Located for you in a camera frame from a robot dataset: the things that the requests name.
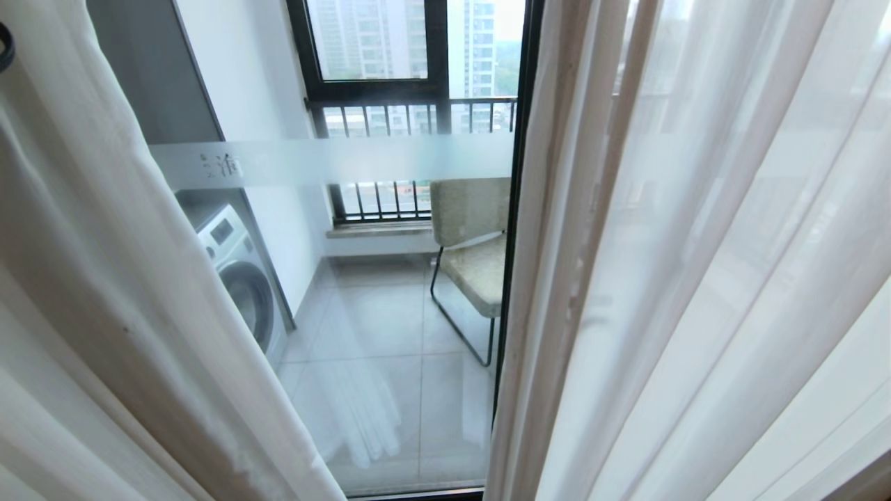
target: frosted glass strip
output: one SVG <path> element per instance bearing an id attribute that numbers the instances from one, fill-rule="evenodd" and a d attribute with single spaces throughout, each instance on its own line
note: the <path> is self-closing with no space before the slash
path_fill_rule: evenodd
<path id="1" fill-rule="evenodd" d="M 174 190 L 509 177 L 513 134 L 156 144 L 149 150 Z"/>

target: chair seat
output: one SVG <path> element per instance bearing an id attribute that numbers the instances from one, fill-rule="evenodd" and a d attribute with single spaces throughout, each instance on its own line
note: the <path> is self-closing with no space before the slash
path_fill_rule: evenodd
<path id="1" fill-rule="evenodd" d="M 486 318 L 501 316 L 504 285 L 504 252 L 507 236 L 500 234 L 485 242 L 446 249 L 440 269 Z"/>

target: front-loading washing machine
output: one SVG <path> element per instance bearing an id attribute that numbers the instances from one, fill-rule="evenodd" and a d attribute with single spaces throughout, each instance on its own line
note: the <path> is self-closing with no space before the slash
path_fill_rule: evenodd
<path id="1" fill-rule="evenodd" d="M 183 209 L 254 340 L 276 368 L 284 354 L 284 321 L 274 296 L 274 280 L 247 227 L 229 204 Z"/>

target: railing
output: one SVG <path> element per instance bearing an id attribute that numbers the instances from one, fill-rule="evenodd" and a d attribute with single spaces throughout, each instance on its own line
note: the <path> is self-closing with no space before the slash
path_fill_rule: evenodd
<path id="1" fill-rule="evenodd" d="M 435 103 L 374 103 L 330 106 L 307 103 L 315 132 L 326 137 L 412 136 L 513 132 L 516 97 L 452 99 Z M 329 185 L 334 224 L 430 219 L 429 180 Z"/>

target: white curtain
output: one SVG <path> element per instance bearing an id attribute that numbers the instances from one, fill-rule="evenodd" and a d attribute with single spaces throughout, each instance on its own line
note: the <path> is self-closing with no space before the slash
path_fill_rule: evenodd
<path id="1" fill-rule="evenodd" d="M 85 3 L 4 0 L 0 20 L 0 498 L 344 499 Z"/>
<path id="2" fill-rule="evenodd" d="M 891 448 L 889 2 L 542 23 L 487 498 L 827 496 Z"/>

